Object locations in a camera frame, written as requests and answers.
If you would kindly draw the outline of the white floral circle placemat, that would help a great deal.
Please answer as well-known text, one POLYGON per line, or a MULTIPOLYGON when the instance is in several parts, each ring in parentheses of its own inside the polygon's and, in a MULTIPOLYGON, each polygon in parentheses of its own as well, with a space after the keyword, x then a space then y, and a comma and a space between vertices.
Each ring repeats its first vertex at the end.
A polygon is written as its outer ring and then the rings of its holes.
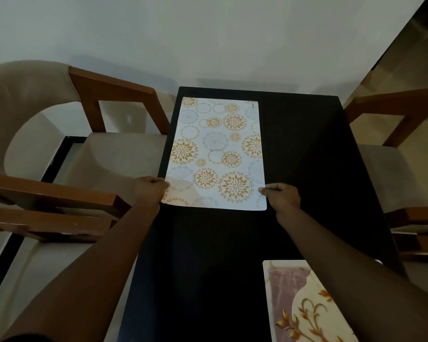
POLYGON ((165 180, 168 205, 266 210, 258 102, 183 97, 165 180))

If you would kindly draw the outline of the pink gold leaf placemat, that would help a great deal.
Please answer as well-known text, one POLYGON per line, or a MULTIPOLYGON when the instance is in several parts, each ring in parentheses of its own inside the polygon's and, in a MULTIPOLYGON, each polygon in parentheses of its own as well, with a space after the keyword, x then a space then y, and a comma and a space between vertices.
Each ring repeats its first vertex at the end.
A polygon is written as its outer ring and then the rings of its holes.
POLYGON ((264 260, 272 342, 359 342, 305 260, 264 260))

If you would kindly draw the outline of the wooden chair beige cushion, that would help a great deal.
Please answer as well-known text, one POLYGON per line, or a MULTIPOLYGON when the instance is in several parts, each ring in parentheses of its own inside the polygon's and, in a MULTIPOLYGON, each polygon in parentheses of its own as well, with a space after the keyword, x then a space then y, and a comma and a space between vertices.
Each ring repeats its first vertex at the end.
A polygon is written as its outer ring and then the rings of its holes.
POLYGON ((81 103, 91 134, 68 171, 64 184, 133 197, 134 179, 157 176, 169 120, 154 88, 60 62, 24 60, 0 64, 0 174, 30 178, 6 170, 6 155, 36 160, 36 145, 18 142, 16 134, 35 115, 67 103, 81 103), (99 101, 142 103, 159 134, 107 133, 99 101))
POLYGON ((428 207, 404 207, 386 212, 400 259, 428 263, 428 207))
POLYGON ((428 198, 399 146, 428 118, 428 88, 355 97, 344 109, 352 123, 364 114, 402 116, 382 145, 358 145, 383 212, 428 207, 428 198))
POLYGON ((28 304, 134 203, 135 180, 77 187, 0 175, 0 231, 24 240, 0 285, 0 338, 28 304))

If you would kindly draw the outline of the person's right hand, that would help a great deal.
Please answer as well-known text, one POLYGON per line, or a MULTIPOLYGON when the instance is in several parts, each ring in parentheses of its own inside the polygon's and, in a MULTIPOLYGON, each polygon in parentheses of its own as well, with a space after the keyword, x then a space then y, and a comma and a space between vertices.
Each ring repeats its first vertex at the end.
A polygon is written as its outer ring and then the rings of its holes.
POLYGON ((296 187, 281 182, 265 185, 282 185, 282 197, 276 200, 268 200, 277 217, 285 217, 291 212, 300 209, 301 198, 296 187))

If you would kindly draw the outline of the person's right forearm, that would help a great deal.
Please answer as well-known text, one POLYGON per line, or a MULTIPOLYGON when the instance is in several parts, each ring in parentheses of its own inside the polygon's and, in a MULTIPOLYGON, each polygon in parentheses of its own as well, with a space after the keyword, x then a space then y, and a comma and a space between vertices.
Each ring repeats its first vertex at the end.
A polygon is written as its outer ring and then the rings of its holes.
POLYGON ((277 220, 362 342, 428 342, 428 294, 296 206, 277 220))

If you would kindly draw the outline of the person's left hand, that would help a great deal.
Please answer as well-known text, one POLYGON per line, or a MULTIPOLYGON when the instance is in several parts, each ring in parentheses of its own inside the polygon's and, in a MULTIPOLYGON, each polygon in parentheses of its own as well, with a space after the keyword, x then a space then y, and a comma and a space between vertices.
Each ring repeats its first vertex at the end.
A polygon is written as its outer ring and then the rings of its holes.
POLYGON ((146 206, 158 206, 164 198, 165 192, 153 189, 153 178, 151 176, 139 177, 135 181, 136 204, 146 206))

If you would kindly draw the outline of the person's left forearm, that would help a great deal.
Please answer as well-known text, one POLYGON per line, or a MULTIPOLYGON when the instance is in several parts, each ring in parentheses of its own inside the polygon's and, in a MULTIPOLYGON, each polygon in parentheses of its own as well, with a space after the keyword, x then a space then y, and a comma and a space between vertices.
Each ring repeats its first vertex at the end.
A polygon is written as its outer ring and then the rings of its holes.
POLYGON ((138 201, 29 303, 0 342, 103 342, 159 209, 159 201, 138 201))

